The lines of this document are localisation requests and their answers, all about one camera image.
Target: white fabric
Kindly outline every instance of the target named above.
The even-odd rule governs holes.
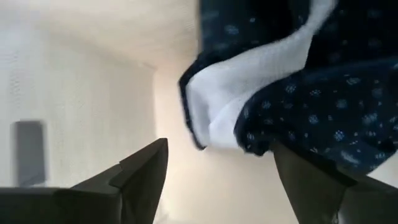
[[[313,0],[305,25],[277,42],[198,72],[187,85],[193,131],[202,146],[237,148],[233,133],[245,102],[262,87],[303,69],[312,37],[335,0]]]

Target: white ceiling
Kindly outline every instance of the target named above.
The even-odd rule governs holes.
[[[196,0],[14,0],[66,35],[153,67],[191,62]]]

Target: white wall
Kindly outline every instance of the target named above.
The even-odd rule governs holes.
[[[14,184],[10,126],[20,119],[46,125],[49,186],[77,184],[155,140],[153,68],[18,13],[0,16],[1,186]]]
[[[162,208],[171,220],[188,224],[297,223],[272,154],[194,148],[177,88],[188,64],[155,74],[157,134],[168,137],[170,149]]]

